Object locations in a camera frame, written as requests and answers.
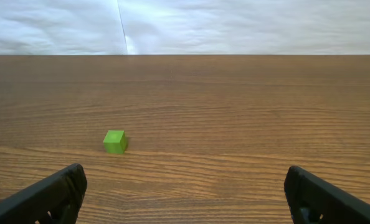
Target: wooden surface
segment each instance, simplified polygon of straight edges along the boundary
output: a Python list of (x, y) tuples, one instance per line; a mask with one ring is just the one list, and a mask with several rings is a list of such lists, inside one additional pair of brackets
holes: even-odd
[(0, 199), (74, 162), (78, 223), (291, 223), (290, 165), (370, 203), (370, 56), (0, 57)]

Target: white sheet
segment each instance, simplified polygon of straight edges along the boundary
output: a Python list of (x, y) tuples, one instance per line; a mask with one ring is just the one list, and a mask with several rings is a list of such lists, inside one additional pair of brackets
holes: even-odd
[(370, 0), (119, 0), (129, 54), (370, 54)]
[(116, 0), (0, 0), (0, 54), (126, 54)]

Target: brown tabletop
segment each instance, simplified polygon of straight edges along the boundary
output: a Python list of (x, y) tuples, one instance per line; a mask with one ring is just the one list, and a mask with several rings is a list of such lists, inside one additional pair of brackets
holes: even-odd
[(370, 56), (0, 56), (0, 199), (74, 162), (77, 223), (291, 223), (290, 165), (370, 203)]

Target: green cube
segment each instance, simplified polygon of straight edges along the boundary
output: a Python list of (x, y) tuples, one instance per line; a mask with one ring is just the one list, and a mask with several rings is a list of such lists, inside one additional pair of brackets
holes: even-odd
[(127, 147), (127, 139), (124, 131), (109, 130), (103, 140), (106, 152), (114, 154), (124, 154)]

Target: wooden table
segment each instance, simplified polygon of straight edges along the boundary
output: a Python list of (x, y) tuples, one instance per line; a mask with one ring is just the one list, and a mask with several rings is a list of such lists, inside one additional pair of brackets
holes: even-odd
[(74, 162), (77, 223), (291, 223), (290, 165), (370, 203), (370, 56), (0, 56), (0, 199)]

